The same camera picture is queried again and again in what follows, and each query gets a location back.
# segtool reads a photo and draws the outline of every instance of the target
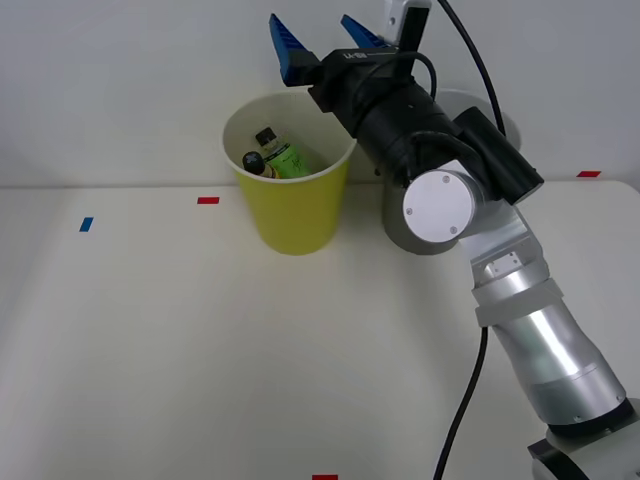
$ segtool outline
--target yellow paper cup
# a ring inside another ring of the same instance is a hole
[[[294,145],[318,173],[274,180],[246,172],[242,157],[259,150],[255,135],[266,127]],[[356,141],[333,115],[320,111],[306,90],[270,94],[249,102],[227,122],[222,145],[267,245],[280,253],[305,255],[331,240]]]

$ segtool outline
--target white circular joint cap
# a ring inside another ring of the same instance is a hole
[[[404,219],[425,242],[459,237],[475,214],[473,193],[458,174],[432,170],[416,178],[404,195]]]

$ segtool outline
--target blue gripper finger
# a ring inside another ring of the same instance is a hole
[[[304,48],[278,17],[269,19],[271,39],[280,62],[280,76],[287,87],[312,85],[321,76],[318,57]]]
[[[343,16],[340,23],[349,35],[351,35],[351,38],[353,38],[359,48],[386,48],[389,46],[349,15]]]

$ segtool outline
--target small bottle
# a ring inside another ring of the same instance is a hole
[[[278,138],[271,128],[267,127],[256,135],[256,140],[264,152],[264,161],[271,164],[282,178],[300,178],[311,175],[296,148]]]
[[[242,157],[242,166],[244,169],[265,178],[280,178],[275,168],[266,163],[258,152],[249,152]]]

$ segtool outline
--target table surface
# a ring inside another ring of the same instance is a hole
[[[0,190],[0,478],[431,478],[479,343],[470,269],[396,248],[379,202],[349,188],[331,244],[287,257],[234,187]],[[640,396],[639,195],[549,183],[522,211]],[[492,335],[446,478],[530,478],[544,431]]]

